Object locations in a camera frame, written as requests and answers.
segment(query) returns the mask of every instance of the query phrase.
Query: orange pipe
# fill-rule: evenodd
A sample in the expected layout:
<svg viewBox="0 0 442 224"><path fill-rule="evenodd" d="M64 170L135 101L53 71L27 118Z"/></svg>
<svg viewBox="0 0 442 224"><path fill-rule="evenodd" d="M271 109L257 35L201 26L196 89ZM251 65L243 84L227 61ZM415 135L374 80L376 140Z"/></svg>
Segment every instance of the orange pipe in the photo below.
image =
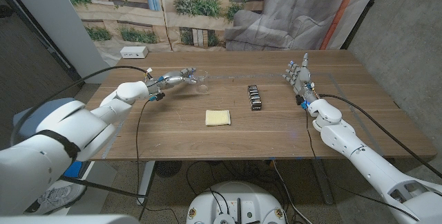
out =
<svg viewBox="0 0 442 224"><path fill-rule="evenodd" d="M329 30L327 31L327 34L325 34L324 41L320 45L319 49L324 50L327 48L327 45L329 44L329 41L332 38L332 35L333 35L334 31L336 30L336 27L338 26L340 19L343 17L345 9L347 8L349 3L350 3L350 0L343 0L342 3L340 3L338 12L336 12L336 15L334 15L331 26L330 26Z"/></svg>

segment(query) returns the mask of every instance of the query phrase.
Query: transparent glass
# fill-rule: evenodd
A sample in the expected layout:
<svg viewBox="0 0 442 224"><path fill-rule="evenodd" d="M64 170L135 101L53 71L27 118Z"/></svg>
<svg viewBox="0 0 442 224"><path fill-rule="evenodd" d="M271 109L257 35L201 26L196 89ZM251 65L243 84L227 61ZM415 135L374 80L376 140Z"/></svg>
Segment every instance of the transparent glass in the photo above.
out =
<svg viewBox="0 0 442 224"><path fill-rule="evenodd" d="M193 85L196 93L209 92L209 73L207 71L196 71L191 75L191 79L196 81Z"/></svg>

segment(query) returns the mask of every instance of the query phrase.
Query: white electrical outlet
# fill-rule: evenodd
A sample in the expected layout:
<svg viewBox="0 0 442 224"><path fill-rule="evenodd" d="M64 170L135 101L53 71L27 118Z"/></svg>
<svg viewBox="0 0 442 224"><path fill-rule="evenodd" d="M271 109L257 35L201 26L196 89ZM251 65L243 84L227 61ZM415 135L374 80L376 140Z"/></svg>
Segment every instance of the white electrical outlet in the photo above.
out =
<svg viewBox="0 0 442 224"><path fill-rule="evenodd" d="M145 58L149 52L145 46L126 46L120 53L123 58Z"/></svg>

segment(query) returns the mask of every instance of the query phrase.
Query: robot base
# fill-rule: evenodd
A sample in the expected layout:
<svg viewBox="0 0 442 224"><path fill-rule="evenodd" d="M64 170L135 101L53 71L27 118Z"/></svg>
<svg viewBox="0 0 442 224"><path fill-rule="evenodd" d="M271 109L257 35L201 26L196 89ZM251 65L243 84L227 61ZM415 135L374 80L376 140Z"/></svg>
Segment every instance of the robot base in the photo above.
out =
<svg viewBox="0 0 442 224"><path fill-rule="evenodd" d="M210 189L207 189L192 201L187 212L187 224L285 223L281 204L261 187L241 181L229 181L210 188L221 209Z"/></svg>

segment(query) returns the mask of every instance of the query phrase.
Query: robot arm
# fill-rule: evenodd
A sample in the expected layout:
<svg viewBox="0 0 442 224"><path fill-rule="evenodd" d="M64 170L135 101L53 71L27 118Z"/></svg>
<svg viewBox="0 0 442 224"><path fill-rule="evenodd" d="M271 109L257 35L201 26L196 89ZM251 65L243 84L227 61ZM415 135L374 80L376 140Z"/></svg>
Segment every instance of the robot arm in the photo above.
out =
<svg viewBox="0 0 442 224"><path fill-rule="evenodd" d="M302 68L291 62L289 74L283 77L294 87L297 103L316 117L313 126L323 142L349 159L386 203L420 221L440 220L442 186L405 175L360 140L354 128L342 119L342 113L316 94L307 62L308 54ZM397 209L390 210L399 223L417 222Z"/></svg>
<svg viewBox="0 0 442 224"><path fill-rule="evenodd" d="M160 100L162 89L196 83L195 68L170 72L147 82L118 86L92 111L69 102L46 117L31 138L0 151L0 216L18 215L41 196L75 161L94 156L115 135L114 123L125 120L136 100Z"/></svg>

